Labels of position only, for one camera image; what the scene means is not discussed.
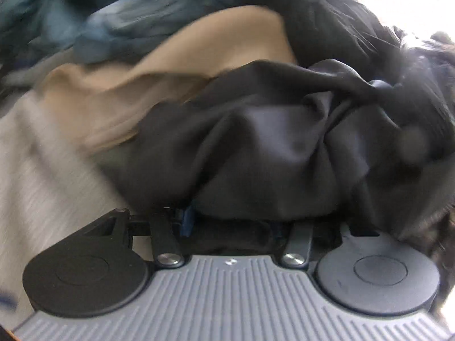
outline circular cover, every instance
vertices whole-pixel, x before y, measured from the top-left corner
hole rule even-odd
[[[26,266],[23,285],[34,308],[60,317],[92,317],[131,301],[148,278],[145,262],[109,238],[57,244]]]
[[[343,244],[319,261],[316,279],[337,303],[380,316],[429,307],[439,285],[430,259],[385,234],[343,237]]]

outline ribbed surface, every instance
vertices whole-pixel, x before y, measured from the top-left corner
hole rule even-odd
[[[268,256],[195,256],[160,271],[138,299],[86,320],[36,313],[17,332],[22,341],[439,341],[449,334],[424,313],[375,319],[325,299],[303,272]]]

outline gray gripper part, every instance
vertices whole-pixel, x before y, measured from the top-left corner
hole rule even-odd
[[[450,334],[426,313],[374,318],[324,297],[308,275],[269,256],[194,256],[159,271],[142,295],[100,317],[37,312],[21,341],[418,341]]]

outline small logo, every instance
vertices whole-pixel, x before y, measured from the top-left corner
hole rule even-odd
[[[229,260],[226,260],[224,263],[225,263],[226,265],[232,266],[232,265],[236,264],[237,261],[236,261],[235,259],[232,259],[232,258],[231,258],[231,259],[229,259]]]

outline pile of clothes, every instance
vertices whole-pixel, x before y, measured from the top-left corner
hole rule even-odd
[[[455,283],[455,46],[434,38],[359,0],[1,0],[0,288],[19,310],[0,322],[31,312],[31,257],[124,205],[348,211],[435,260],[437,311]]]

